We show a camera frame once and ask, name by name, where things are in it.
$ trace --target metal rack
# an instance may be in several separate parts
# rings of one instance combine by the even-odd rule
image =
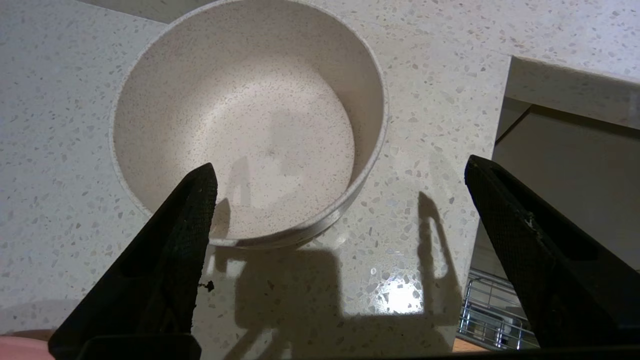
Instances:
[[[458,337],[488,350],[539,348],[511,283],[471,269]]]

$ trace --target speckled countertop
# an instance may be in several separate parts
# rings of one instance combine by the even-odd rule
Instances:
[[[387,142],[302,249],[208,258],[216,288],[199,290],[193,333],[211,359],[447,351],[478,222],[463,169],[492,153],[511,55],[637,83],[639,5],[314,2],[385,69]],[[0,334],[59,325],[146,221],[115,176],[108,109],[164,27],[73,0],[0,3]]]

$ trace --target bowl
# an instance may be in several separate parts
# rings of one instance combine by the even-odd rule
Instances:
[[[307,4],[241,0],[171,23],[131,67],[111,121],[116,172],[148,216],[211,162],[210,243],[279,247],[345,212],[388,119],[380,67],[352,29]]]

